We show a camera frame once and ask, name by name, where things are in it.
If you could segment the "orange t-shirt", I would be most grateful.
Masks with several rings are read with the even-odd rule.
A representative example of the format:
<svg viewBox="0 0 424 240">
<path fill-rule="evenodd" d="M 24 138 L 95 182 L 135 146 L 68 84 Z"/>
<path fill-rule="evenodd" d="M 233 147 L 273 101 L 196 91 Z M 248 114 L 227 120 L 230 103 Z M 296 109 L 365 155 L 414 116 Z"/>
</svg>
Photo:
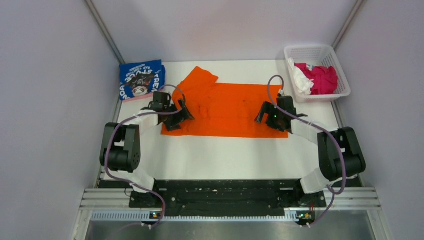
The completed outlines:
<svg viewBox="0 0 424 240">
<path fill-rule="evenodd" d="M 172 100 L 186 98 L 193 120 L 186 120 L 177 130 L 162 127 L 164 136 L 201 136 L 258 139 L 287 139 L 288 132 L 257 123 L 263 102 L 280 90 L 277 85 L 219 83 L 218 76 L 195 67 L 178 85 Z"/>
</svg>

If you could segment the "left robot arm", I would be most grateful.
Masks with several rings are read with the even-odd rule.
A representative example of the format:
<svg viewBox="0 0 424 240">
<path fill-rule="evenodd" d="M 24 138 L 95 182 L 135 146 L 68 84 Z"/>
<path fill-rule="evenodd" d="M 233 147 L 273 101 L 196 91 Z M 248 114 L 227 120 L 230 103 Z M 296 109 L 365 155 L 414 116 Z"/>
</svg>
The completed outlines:
<svg viewBox="0 0 424 240">
<path fill-rule="evenodd" d="M 99 161 L 106 175 L 113 180 L 128 183 L 149 207 L 160 202 L 155 190 L 155 178 L 141 164 L 141 137 L 148 130 L 164 126 L 167 131 L 181 128 L 186 120 L 194 120 L 187 107 L 186 96 L 176 101 L 166 92 L 153 93 L 149 104 L 120 123 L 109 122 L 104 127 Z"/>
</svg>

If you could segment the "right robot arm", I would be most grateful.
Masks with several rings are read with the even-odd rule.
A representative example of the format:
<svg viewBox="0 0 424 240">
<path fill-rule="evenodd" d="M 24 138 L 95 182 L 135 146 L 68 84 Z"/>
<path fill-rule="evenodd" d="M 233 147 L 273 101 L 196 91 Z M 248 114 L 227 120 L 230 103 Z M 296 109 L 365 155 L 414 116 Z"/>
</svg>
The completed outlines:
<svg viewBox="0 0 424 240">
<path fill-rule="evenodd" d="M 302 137 L 317 146 L 318 167 L 297 181 L 293 200 L 299 206 L 307 206 L 314 194 L 336 182 L 346 185 L 349 177 L 366 170 L 356 132 L 351 127 L 327 127 L 313 122 L 306 114 L 298 114 L 292 97 L 279 94 L 276 104 L 263 102 L 255 118 L 280 132 Z"/>
</svg>

